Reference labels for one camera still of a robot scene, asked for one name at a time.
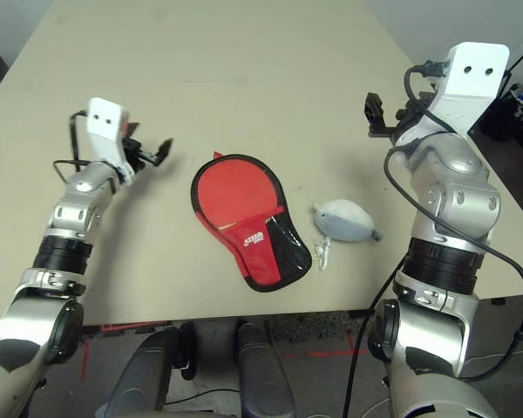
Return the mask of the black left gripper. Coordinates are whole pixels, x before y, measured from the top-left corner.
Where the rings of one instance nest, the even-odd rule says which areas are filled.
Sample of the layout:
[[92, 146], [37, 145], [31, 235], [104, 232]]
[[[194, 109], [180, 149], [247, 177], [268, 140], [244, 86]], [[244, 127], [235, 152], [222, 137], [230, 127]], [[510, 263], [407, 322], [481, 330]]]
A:
[[146, 167], [146, 164], [159, 166], [168, 156], [173, 139], [164, 140], [155, 154], [146, 152], [142, 149], [142, 144], [131, 136], [139, 127], [139, 122], [130, 122], [127, 124], [126, 136], [122, 138], [122, 145], [126, 160], [135, 172], [140, 172]]

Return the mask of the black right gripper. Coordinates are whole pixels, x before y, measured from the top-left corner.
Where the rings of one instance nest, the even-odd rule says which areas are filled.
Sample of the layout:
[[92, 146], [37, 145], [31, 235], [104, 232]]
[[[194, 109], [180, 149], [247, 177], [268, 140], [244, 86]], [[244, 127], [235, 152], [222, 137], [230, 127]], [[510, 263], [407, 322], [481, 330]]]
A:
[[390, 142], [396, 142], [405, 131], [416, 125], [424, 115], [414, 103], [408, 100], [405, 107], [396, 112], [397, 124], [387, 126], [384, 122], [382, 100], [374, 92], [367, 93], [363, 112], [369, 122], [369, 137], [387, 138]]

